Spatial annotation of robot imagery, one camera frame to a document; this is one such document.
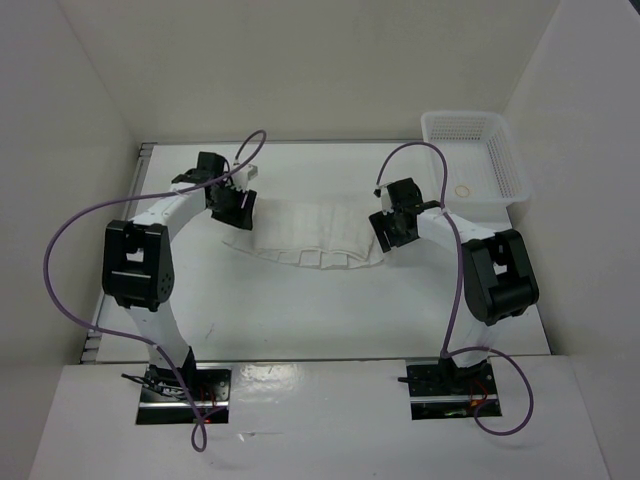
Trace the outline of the white pleated skirt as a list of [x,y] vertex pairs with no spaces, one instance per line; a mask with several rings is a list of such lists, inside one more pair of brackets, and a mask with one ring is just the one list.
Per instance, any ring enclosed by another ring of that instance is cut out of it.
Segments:
[[383,262],[365,208],[354,204],[259,199],[253,229],[232,230],[223,243],[256,258],[318,270]]

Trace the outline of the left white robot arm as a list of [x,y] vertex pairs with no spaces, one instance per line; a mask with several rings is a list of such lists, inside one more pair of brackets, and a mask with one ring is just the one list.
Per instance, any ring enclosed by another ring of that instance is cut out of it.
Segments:
[[255,165],[229,164],[213,152],[198,154],[195,167],[177,175],[170,195],[132,219],[113,220],[105,231],[102,287],[151,343],[147,381],[180,400],[198,390],[195,355],[179,331],[170,304],[176,275],[172,240],[206,210],[240,230],[253,228],[257,192],[248,188]]

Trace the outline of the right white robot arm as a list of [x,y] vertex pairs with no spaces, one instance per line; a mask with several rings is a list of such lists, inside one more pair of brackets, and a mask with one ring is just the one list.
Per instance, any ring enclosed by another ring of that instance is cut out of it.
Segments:
[[455,256],[454,300],[437,372],[443,389],[459,393],[486,363],[499,323],[539,300],[524,239],[514,229],[485,228],[437,200],[425,201],[411,178],[380,185],[374,195],[382,209],[369,221],[384,253],[424,239]]

